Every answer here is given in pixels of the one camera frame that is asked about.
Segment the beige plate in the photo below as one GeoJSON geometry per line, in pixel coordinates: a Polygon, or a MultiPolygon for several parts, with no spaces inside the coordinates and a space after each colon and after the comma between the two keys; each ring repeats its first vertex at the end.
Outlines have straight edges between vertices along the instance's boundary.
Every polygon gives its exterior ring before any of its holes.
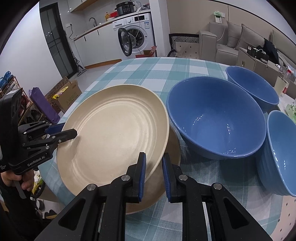
{"type": "Polygon", "coordinates": [[[67,189],[77,195],[88,184],[111,183],[144,152],[145,178],[158,166],[169,139],[169,117],[162,100],[138,85],[122,84],[85,99],[68,117],[65,130],[77,137],[57,148],[57,166],[67,189]]]}
{"type": "MultiPolygon", "coordinates": [[[[181,149],[178,136],[174,129],[170,127],[168,144],[165,150],[170,156],[170,161],[174,165],[180,165],[181,162],[181,149]]],[[[126,214],[134,214],[143,211],[154,205],[165,193],[165,184],[163,178],[162,163],[158,165],[151,177],[145,181],[144,196],[142,201],[137,204],[126,204],[126,214]]]]}

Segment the wooden shoe rack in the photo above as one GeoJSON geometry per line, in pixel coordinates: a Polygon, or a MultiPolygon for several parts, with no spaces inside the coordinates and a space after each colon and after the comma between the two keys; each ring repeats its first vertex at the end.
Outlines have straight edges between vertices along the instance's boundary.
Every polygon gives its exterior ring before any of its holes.
{"type": "Polygon", "coordinates": [[[35,123],[38,121],[47,121],[45,115],[37,108],[34,102],[25,93],[19,85],[16,77],[10,71],[7,71],[1,77],[1,98],[6,97],[9,93],[22,90],[20,99],[16,102],[16,107],[13,108],[13,113],[18,115],[18,125],[35,123]]]}

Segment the grey sofa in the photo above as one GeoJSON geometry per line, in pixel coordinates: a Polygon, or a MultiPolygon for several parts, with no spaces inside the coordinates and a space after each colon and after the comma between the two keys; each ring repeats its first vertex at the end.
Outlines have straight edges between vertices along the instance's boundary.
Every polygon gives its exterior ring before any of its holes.
{"type": "Polygon", "coordinates": [[[263,47],[270,41],[277,50],[280,65],[295,68],[295,43],[277,30],[271,30],[268,39],[244,24],[209,23],[209,30],[199,31],[199,57],[202,60],[235,65],[240,48],[263,47]]]}

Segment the cardboard box with snacks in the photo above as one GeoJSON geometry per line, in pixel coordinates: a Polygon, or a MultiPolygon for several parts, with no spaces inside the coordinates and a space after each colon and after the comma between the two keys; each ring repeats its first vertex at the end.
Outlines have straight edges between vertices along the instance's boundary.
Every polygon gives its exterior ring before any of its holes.
{"type": "Polygon", "coordinates": [[[81,94],[77,80],[70,81],[64,77],[45,95],[45,98],[57,113],[65,113],[81,94]]]}

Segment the purple bag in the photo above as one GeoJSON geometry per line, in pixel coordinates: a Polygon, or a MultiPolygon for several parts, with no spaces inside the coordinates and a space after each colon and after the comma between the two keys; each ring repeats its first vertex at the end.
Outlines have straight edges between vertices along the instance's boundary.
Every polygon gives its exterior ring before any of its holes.
{"type": "Polygon", "coordinates": [[[60,116],[38,87],[33,87],[32,90],[29,90],[29,97],[51,123],[57,124],[59,122],[60,116]]]}

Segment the large dark blue bowl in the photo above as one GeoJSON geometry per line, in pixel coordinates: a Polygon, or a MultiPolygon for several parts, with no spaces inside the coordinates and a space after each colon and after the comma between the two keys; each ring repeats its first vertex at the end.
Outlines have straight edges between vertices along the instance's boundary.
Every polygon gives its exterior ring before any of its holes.
{"type": "Polygon", "coordinates": [[[175,84],[166,99],[169,117],[187,146],[211,160],[255,154],[266,137],[258,103],[239,86],[201,76],[175,84]]]}

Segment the teal checkered tablecloth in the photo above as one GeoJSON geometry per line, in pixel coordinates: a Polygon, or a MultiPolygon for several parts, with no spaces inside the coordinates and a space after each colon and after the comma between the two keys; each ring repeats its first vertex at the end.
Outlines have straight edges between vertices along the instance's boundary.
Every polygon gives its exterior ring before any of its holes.
{"type": "MultiPolygon", "coordinates": [[[[193,76],[226,78],[226,66],[183,58],[140,58],[119,62],[93,77],[74,102],[79,105],[99,90],[118,84],[136,84],[166,100],[171,88],[193,76]]],[[[221,183],[247,209],[273,240],[284,240],[295,224],[295,199],[267,192],[259,180],[254,158],[208,160],[181,146],[181,168],[203,184],[221,183]]],[[[182,206],[163,196],[156,204],[126,217],[126,240],[181,240],[182,206]]]]}

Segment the cream tumbler cup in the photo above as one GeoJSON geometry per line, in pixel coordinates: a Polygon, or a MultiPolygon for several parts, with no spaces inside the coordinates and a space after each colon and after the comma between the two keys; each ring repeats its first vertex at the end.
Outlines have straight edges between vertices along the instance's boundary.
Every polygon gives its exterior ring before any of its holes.
{"type": "Polygon", "coordinates": [[[286,81],[282,77],[278,76],[274,85],[274,90],[278,96],[283,94],[283,91],[285,90],[286,85],[287,85],[286,81]]]}

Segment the grey side cabinet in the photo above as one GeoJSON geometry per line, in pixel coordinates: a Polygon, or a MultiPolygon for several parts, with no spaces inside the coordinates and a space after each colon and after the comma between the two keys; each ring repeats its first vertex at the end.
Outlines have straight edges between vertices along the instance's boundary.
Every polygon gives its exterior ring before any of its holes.
{"type": "Polygon", "coordinates": [[[267,64],[247,54],[247,50],[239,48],[236,65],[249,69],[263,77],[272,86],[279,77],[283,77],[280,69],[271,61],[267,64]]]}

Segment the white washing machine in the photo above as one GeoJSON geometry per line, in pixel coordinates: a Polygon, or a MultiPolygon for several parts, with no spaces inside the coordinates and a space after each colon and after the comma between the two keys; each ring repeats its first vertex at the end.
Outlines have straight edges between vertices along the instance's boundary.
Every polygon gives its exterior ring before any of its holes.
{"type": "Polygon", "coordinates": [[[114,21],[112,27],[117,32],[124,60],[135,58],[155,46],[150,12],[126,16],[114,21]]]}

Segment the white kitchen cabinets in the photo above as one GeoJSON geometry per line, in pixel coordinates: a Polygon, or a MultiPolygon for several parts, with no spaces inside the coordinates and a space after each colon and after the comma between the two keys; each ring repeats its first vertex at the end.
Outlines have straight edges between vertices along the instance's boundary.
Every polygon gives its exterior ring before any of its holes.
{"type": "Polygon", "coordinates": [[[74,43],[85,67],[124,59],[112,24],[93,30],[76,39],[74,43]]]}

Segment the green tissue pack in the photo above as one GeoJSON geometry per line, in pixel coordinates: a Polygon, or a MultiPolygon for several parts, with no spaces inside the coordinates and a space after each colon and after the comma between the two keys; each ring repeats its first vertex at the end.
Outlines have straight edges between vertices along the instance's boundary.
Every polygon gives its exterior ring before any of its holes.
{"type": "Polygon", "coordinates": [[[295,110],[295,105],[293,104],[288,104],[285,108],[285,111],[287,113],[287,115],[290,118],[295,118],[296,117],[296,110],[295,110]]]}

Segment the red cardboard box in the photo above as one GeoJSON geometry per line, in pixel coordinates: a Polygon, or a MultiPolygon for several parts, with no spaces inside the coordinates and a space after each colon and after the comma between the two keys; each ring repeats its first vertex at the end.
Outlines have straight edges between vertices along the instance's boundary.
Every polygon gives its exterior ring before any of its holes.
{"type": "Polygon", "coordinates": [[[152,46],[150,50],[144,50],[143,54],[138,54],[136,58],[147,58],[147,57],[154,57],[156,53],[157,46],[152,46]]]}

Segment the light blue ribbed bowl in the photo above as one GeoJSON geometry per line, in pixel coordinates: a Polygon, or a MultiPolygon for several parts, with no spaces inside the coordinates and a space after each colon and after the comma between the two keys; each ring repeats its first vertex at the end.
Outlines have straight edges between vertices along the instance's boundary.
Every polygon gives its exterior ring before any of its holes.
{"type": "Polygon", "coordinates": [[[263,186],[280,196],[295,197],[295,123],[273,110],[266,121],[266,139],[256,156],[263,186]]]}

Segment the black rice cooker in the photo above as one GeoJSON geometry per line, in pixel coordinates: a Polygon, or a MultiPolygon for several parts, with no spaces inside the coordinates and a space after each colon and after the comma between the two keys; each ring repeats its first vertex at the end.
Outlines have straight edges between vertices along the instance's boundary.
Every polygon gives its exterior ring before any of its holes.
{"type": "Polygon", "coordinates": [[[134,3],[131,1],[125,1],[116,5],[115,10],[118,16],[124,16],[135,12],[134,3]]]}

